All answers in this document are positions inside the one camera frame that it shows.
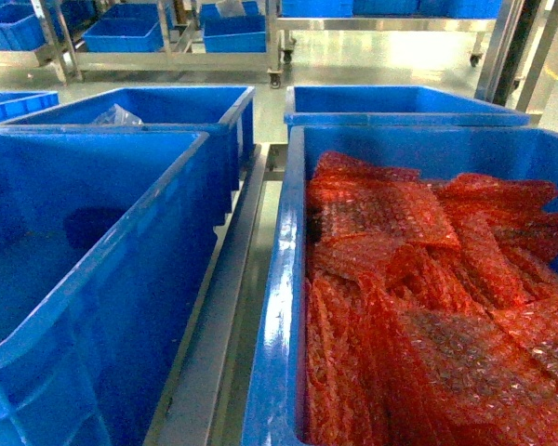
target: floor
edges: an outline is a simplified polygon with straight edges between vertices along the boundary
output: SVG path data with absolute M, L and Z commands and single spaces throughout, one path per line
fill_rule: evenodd
M 314 32 L 294 33 L 294 36 L 298 44 L 284 85 L 430 85 L 472 96 L 479 78 L 479 68 L 474 69 L 469 63 L 475 38 L 470 33 Z M 285 90 L 271 90 L 268 81 L 265 72 L 90 73 L 85 83 L 64 87 L 48 69 L 0 72 L 0 90 L 54 89 L 60 92 L 61 102 L 126 85 L 256 85 L 255 140 L 284 142 L 287 140 L 283 125 Z M 558 85 L 541 126 L 558 131 Z M 239 444 L 280 187 L 278 182 L 266 185 L 258 235 L 251 251 L 251 281 L 246 290 L 249 311 L 240 333 L 232 403 L 221 442 L 225 446 Z

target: clear plastic bag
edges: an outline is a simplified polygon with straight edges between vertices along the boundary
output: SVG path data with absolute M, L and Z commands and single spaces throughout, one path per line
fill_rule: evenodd
M 246 15 L 241 0 L 221 0 L 215 6 L 222 17 L 243 17 Z
M 106 112 L 100 114 L 92 124 L 97 125 L 143 125 L 142 120 L 132 114 L 130 111 L 123 109 L 118 104 L 113 106 Z

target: blue plastic crate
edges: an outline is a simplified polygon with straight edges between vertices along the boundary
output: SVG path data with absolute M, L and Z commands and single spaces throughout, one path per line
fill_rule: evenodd
M 352 17 L 353 0 L 283 0 L 283 17 Z
M 15 4 L 0 7 L 0 51 L 31 51 L 45 42 L 33 7 Z
M 260 12 L 258 2 L 242 2 L 242 5 L 244 6 L 244 11 L 247 16 L 259 15 Z M 205 26 L 206 21 L 209 19 L 221 19 L 221 15 L 214 3 L 204 3 L 201 5 L 201 12 L 199 15 L 201 25 Z
M 418 11 L 418 0 L 353 0 L 356 16 L 410 16 Z
M 230 195 L 222 151 L 198 133 L 0 135 L 0 444 L 142 444 L 216 243 L 211 198 Z M 66 222 L 103 208 L 125 213 L 75 247 Z
M 237 190 L 240 163 L 254 150 L 254 94 L 252 86 L 121 88 L 1 123 L 0 132 L 203 131 L 227 148 L 226 180 Z M 92 124 L 114 104 L 137 115 L 145 125 Z
M 447 16 L 452 19 L 495 19 L 502 0 L 449 0 Z
M 425 178 L 475 172 L 558 185 L 558 134 L 508 127 L 297 127 L 289 141 L 277 230 L 250 378 L 242 446 L 303 446 L 305 186 L 319 157 L 339 151 Z M 548 206 L 558 212 L 558 199 Z M 558 272 L 558 258 L 552 266 Z
M 0 123 L 58 105 L 55 91 L 0 92 Z
M 209 19 L 203 29 L 207 53 L 264 53 L 267 50 L 264 16 Z
M 166 16 L 169 27 L 173 27 L 171 7 L 166 5 Z M 157 4 L 153 3 L 118 3 L 108 9 L 103 19 L 137 19 L 159 22 Z
M 418 13 L 451 19 L 495 19 L 502 0 L 419 0 Z
M 425 86 L 295 86 L 285 122 L 294 125 L 527 125 L 529 116 Z
M 158 21 L 101 19 L 83 34 L 95 53 L 154 53 L 164 45 Z

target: cart wheel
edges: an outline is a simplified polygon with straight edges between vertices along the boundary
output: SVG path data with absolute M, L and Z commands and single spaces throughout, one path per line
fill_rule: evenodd
M 472 54 L 469 58 L 469 63 L 472 65 L 473 68 L 477 67 L 482 59 L 481 55 Z
M 283 63 L 285 65 L 289 65 L 291 63 L 291 54 L 293 53 L 292 49 L 284 49 L 283 51 Z
M 274 90 L 281 88 L 281 74 L 271 74 L 271 88 Z

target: metal shelf rack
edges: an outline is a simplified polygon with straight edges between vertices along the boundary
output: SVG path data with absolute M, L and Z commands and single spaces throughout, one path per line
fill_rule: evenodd
M 271 87 L 281 86 L 283 66 L 291 61 L 295 40 L 293 31 L 425 31 L 478 33 L 473 58 L 481 57 L 481 39 L 494 29 L 494 20 L 454 20 L 423 18 L 364 18 L 351 19 L 288 19 L 280 17 L 281 0 L 266 0 L 266 53 L 200 53 L 193 44 L 200 43 L 198 15 L 194 13 L 185 25 L 170 31 L 166 16 L 166 2 L 158 0 L 164 47 L 157 53 L 90 53 L 79 36 L 71 36 L 60 6 L 55 13 L 64 31 L 59 40 L 52 25 L 46 0 L 32 0 L 35 14 L 40 19 L 47 43 L 35 51 L 0 51 L 0 67 L 36 68 L 51 62 L 56 75 L 67 83 L 73 78 L 82 80 L 84 72 L 103 71 L 262 71 L 271 77 Z M 98 9 L 104 12 L 112 0 L 100 0 Z M 192 10 L 198 11 L 196 0 Z M 70 60 L 64 58 L 70 54 Z

